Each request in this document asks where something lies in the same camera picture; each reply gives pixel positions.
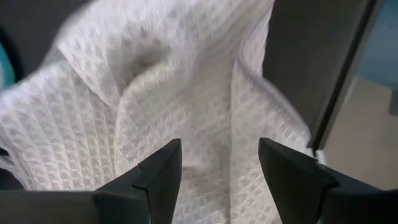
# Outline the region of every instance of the waffle texture fabric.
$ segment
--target waffle texture fabric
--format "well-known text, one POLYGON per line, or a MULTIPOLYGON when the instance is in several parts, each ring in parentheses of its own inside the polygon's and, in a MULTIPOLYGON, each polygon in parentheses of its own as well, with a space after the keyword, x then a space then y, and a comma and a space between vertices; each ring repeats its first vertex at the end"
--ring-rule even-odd
POLYGON ((102 0, 0 96, 0 167, 28 190, 93 190, 182 139, 174 223, 280 223, 260 137, 310 133, 262 77, 273 0, 102 0))

